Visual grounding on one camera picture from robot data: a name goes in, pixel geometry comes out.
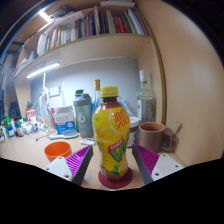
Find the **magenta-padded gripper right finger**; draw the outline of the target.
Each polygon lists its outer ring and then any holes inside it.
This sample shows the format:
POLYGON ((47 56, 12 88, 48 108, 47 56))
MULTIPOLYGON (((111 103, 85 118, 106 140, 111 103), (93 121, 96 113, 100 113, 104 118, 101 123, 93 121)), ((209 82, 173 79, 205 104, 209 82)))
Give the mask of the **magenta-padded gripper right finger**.
POLYGON ((145 185, 183 169, 168 154, 159 155, 137 144, 132 145, 132 154, 145 185))

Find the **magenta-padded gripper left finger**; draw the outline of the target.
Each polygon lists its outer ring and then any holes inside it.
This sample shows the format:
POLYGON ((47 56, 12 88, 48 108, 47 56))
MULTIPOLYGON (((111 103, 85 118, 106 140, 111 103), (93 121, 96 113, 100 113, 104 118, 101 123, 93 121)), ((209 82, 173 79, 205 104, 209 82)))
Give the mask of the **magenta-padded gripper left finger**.
POLYGON ((67 157, 57 157, 44 170, 81 185, 92 156, 93 147, 88 145, 67 157))

